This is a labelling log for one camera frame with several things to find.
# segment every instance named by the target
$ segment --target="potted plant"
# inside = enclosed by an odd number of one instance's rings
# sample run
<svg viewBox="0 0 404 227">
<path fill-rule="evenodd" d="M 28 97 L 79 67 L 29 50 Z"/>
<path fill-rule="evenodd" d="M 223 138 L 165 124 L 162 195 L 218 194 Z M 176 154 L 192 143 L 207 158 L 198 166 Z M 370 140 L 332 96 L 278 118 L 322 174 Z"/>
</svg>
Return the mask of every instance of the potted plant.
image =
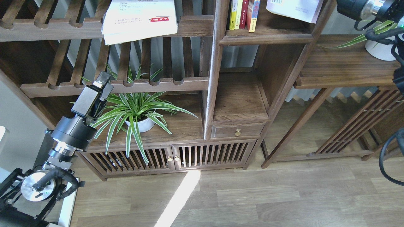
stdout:
<svg viewBox="0 0 404 227">
<path fill-rule="evenodd" d="M 110 74 L 116 79 L 118 76 L 116 73 L 112 72 L 108 67 Z M 150 80 L 156 77 L 162 69 L 155 72 L 150 76 Z M 140 68 L 136 73 L 135 80 L 141 78 L 143 74 L 140 73 Z M 128 82 L 133 83 L 132 71 L 128 70 Z M 132 136 L 135 138 L 136 144 L 142 154 L 143 160 L 146 164 L 149 163 L 147 156 L 144 152 L 143 143 L 141 139 L 141 132 L 145 132 L 157 124 L 167 133 L 172 134 L 167 128 L 167 123 L 162 114 L 156 112 L 156 110 L 164 110 L 170 114 L 176 114 L 177 111 L 190 114 L 197 118 L 197 116 L 188 110 L 177 107 L 170 103 L 169 101 L 164 101 L 159 99 L 164 92 L 156 92 L 154 94 L 148 92 L 140 93 L 120 93 L 120 94 L 110 94 L 107 98 L 111 105 L 107 105 L 105 109 L 109 109 L 108 112 L 104 113 L 98 118 L 98 120 L 92 125 L 92 127 L 101 126 L 94 136 L 95 139 L 109 126 L 107 141 L 105 145 L 105 152 L 108 152 L 109 144 L 114 133 L 118 133 L 120 130 L 126 132 L 126 156 L 129 157 L 130 153 L 130 142 Z"/>
<path fill-rule="evenodd" d="M 385 21 L 377 26 L 375 26 L 373 29 L 375 30 L 376 34 L 380 34 L 383 32 L 386 32 L 388 30 L 394 29 L 397 27 L 397 23 L 393 21 Z M 332 48 L 343 48 L 347 46 L 352 46 L 357 43 L 366 41 L 366 37 L 364 34 L 344 43 L 339 46 L 335 46 Z M 384 61 L 393 61 L 395 60 L 394 56 L 391 54 L 391 47 L 392 45 L 378 45 L 376 41 L 371 41 L 368 40 L 365 44 L 365 49 L 371 54 L 372 56 L 384 60 Z"/>
</svg>

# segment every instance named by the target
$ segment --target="wooden cabinet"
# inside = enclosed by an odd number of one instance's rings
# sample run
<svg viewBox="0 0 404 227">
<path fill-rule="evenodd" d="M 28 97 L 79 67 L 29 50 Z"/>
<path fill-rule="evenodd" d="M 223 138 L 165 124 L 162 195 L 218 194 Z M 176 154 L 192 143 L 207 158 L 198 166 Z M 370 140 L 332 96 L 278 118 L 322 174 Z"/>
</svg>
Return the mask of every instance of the wooden cabinet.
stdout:
<svg viewBox="0 0 404 227">
<path fill-rule="evenodd" d="M 94 77 L 106 70 L 110 60 L 111 46 L 105 45 L 100 28 L 111 0 L 100 0 L 94 17 L 81 21 L 86 1 L 90 0 L 72 1 L 63 19 L 52 19 L 51 9 L 57 1 L 44 1 L 39 8 L 33 0 L 26 0 L 26 4 L 16 4 L 24 0 L 6 0 L 0 4 L 0 48 L 6 50 L 0 52 L 0 80 L 50 129 L 61 116 L 72 115 L 69 102 L 84 88 L 81 76 L 86 71 L 91 46 L 99 50 L 92 62 Z M 113 93 L 166 91 L 165 99 L 199 118 L 182 113 L 166 116 L 172 135 L 158 127 L 142 133 L 151 160 L 148 165 L 141 161 L 138 151 L 125 156 L 122 133 L 113 137 L 111 152 L 104 154 L 106 136 L 101 134 L 87 152 L 79 154 L 100 178 L 248 166 L 335 1 L 324 0 L 318 22 L 310 24 L 272 14 L 265 9 L 266 1 L 261 0 L 255 33 L 226 30 L 229 3 L 230 0 L 182 1 L 178 33 L 162 38 L 163 75 L 158 81 L 144 78 L 129 83 L 126 79 L 131 52 L 141 59 L 142 73 L 150 73 L 151 39 L 142 40 L 141 46 L 138 41 L 116 46 L 120 51 Z M 201 4 L 201 15 L 194 15 L 193 4 Z M 172 37 L 182 37 L 183 76 L 173 73 Z M 200 37 L 200 48 L 196 48 L 200 49 L 198 65 L 194 64 L 195 42 L 190 42 L 191 37 Z M 80 39 L 74 64 L 67 60 L 72 39 Z M 30 47 L 26 42 L 34 43 L 33 40 L 39 44 Z M 224 46 L 254 44 L 259 47 L 251 67 L 221 69 Z M 36 57 L 41 50 L 46 58 Z M 28 76 L 26 68 L 37 70 L 31 70 Z"/>
</svg>

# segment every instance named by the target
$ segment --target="brass knob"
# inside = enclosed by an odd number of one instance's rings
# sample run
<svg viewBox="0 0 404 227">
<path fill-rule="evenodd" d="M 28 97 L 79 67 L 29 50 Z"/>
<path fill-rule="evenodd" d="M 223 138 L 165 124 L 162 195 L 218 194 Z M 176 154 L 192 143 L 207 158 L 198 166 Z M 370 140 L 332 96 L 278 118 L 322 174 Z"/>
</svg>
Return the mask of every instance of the brass knob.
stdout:
<svg viewBox="0 0 404 227">
<path fill-rule="evenodd" d="M 236 129 L 236 132 L 235 132 L 235 134 L 234 134 L 235 136 L 240 136 L 241 135 L 241 129 Z"/>
</svg>

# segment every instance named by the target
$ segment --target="slatted cabinet door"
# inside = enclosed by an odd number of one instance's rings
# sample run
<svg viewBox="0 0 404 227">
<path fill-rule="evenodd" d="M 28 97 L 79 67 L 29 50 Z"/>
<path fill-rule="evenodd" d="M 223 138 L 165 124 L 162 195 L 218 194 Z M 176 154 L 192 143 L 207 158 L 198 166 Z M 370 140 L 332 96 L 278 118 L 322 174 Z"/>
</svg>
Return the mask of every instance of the slatted cabinet door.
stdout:
<svg viewBox="0 0 404 227">
<path fill-rule="evenodd" d="M 145 154 L 149 160 L 148 164 L 143 160 L 139 150 L 131 151 L 129 157 L 126 156 L 126 151 L 119 149 L 109 149 L 107 154 L 103 151 L 82 153 L 104 178 L 175 170 L 171 146 L 145 147 Z"/>
<path fill-rule="evenodd" d="M 236 168 L 243 167 L 255 139 L 242 141 L 172 145 L 175 168 Z"/>
</svg>

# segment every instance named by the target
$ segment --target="red label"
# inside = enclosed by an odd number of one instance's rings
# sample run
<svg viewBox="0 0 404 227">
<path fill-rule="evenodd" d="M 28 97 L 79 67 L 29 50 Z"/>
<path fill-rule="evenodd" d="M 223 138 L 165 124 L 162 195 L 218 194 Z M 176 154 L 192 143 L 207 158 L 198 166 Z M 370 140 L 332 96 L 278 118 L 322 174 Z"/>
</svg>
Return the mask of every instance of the red label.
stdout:
<svg viewBox="0 0 404 227">
<path fill-rule="evenodd" d="M 156 18 L 151 18 L 150 22 L 159 22 L 159 21 L 169 21 L 168 17 L 156 17 Z"/>
</svg>

